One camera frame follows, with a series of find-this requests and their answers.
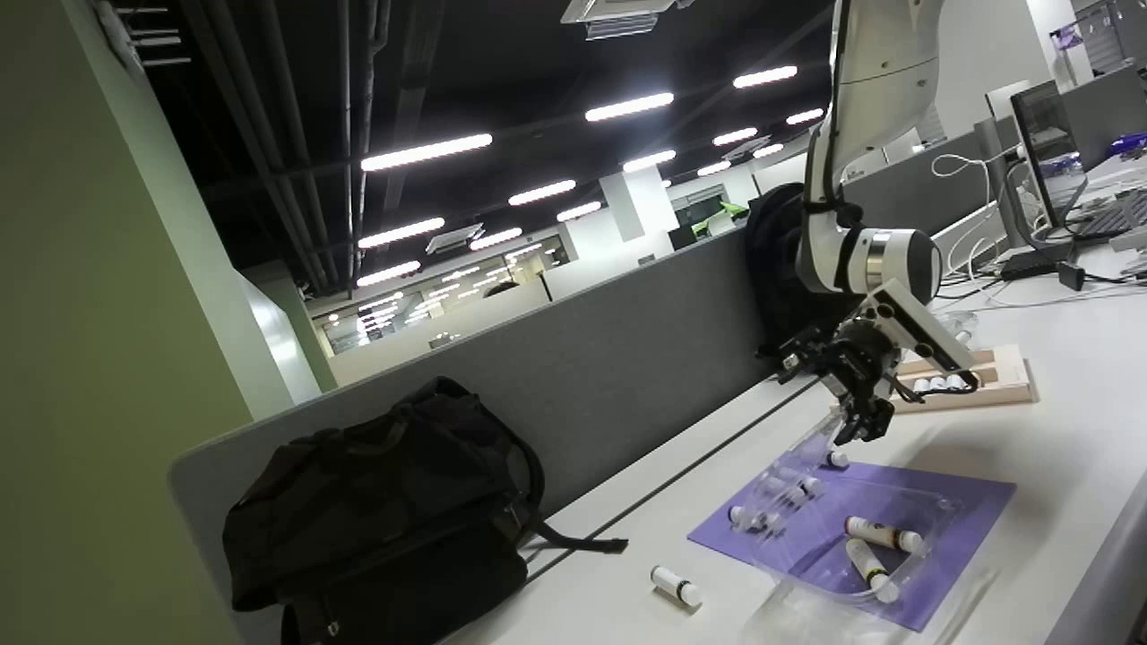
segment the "black backpack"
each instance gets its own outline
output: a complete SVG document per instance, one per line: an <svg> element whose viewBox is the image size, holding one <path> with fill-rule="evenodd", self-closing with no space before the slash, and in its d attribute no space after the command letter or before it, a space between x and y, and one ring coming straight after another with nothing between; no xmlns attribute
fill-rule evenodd
<svg viewBox="0 0 1147 645"><path fill-rule="evenodd" d="M233 608L282 602L282 640L438 640L522 589L520 543L575 540L539 517L539 455L453 379L386 414L282 444L231 509Z"/></svg>
<svg viewBox="0 0 1147 645"><path fill-rule="evenodd" d="M803 285L797 277L803 217L803 183L773 185L748 203L747 266L768 338L759 356L771 368L780 367L790 342L829 342L861 306L849 295L810 295Z"/></svg>

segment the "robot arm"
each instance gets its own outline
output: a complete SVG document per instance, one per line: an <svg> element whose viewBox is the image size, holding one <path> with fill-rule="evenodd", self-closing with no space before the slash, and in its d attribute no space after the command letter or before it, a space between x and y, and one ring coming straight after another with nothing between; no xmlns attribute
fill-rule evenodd
<svg viewBox="0 0 1147 645"><path fill-rule="evenodd" d="M810 140L806 225L800 278L815 295L857 295L861 312L831 344L797 344L790 368L815 368L845 410L840 440L876 440L892 420L888 393L915 393L897 379L912 346L957 371L968 389L971 350L923 308L938 291L938 251L915 229L863 229L841 196L841 171L861 153L915 130L937 100L937 29L943 0L834 0L831 103Z"/></svg>

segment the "wooden board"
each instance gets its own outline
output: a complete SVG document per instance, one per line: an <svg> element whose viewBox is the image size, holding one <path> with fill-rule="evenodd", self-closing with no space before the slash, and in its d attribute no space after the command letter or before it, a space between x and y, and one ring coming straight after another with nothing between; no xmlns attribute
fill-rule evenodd
<svg viewBox="0 0 1147 645"><path fill-rule="evenodd" d="M906 406L897 398L898 414L943 412L943 410L993 410L993 406L1030 406L1039 400L1035 379L1026 356L1015 344L974 350L971 371L980 377L974 393L928 393L923 406ZM906 360L898 379L915 387L916 379L938 377L933 362Z"/></svg>

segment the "office room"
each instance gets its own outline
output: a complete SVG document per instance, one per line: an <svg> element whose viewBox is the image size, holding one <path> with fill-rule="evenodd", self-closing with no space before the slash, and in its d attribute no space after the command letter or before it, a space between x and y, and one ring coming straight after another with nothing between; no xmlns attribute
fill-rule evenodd
<svg viewBox="0 0 1147 645"><path fill-rule="evenodd" d="M1135 0L0 44L0 640L1147 640Z"/></svg>

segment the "desk surface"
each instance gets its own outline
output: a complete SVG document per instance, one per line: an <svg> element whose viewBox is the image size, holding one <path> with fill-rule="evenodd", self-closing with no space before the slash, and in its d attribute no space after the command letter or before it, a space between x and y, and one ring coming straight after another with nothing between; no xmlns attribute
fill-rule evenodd
<svg viewBox="0 0 1147 645"><path fill-rule="evenodd" d="M1021 344L1039 383L1039 400L904 414L885 440L849 448L857 463L1018 485L1015 500L938 608L938 619L904 640L1064 640L1054 634L1067 634L1072 628L1057 629L1057 619L1067 606L1085 606L1097 595L1079 584L1102 584L1085 576L1092 561L1102 570L1106 561L1112 570L1112 552L1102 557L1103 536L1119 526L1125 532L1130 518L1123 517L1133 509L1130 500L1147 469L1147 406L1140 406L1147 291L1106 285L1067 295L1054 278L1033 278L990 291L957 308L980 312L980 344ZM557 517L559 526L596 532L669 480L606 532L630 536L625 557L539 558L533 565L548 561L551 570L447 640L771 640L773 622L768 619L768 602L778 592L778 576L692 543L688 532L831 410L821 387L800 398L791 393L791 387L759 383L563 509ZM688 467L688 455L712 452L724 440L732 444L710 463L675 478ZM656 561L688 575L704 589L707 606L696 616L676 613L650 592L646 575ZM1142 606L1147 589L1140 584L1133 592L1135 595L1123 595L1123 616ZM953 613L968 613L957 634L943 629Z"/></svg>

